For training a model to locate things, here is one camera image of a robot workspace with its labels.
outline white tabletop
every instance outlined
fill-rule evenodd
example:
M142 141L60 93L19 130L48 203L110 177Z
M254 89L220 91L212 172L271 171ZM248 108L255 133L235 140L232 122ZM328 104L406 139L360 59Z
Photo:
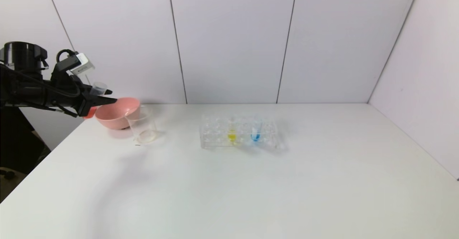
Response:
M153 108L149 146L84 121L0 205L0 238L459 238L459 182L369 105ZM271 116L283 150L201 149L202 113Z

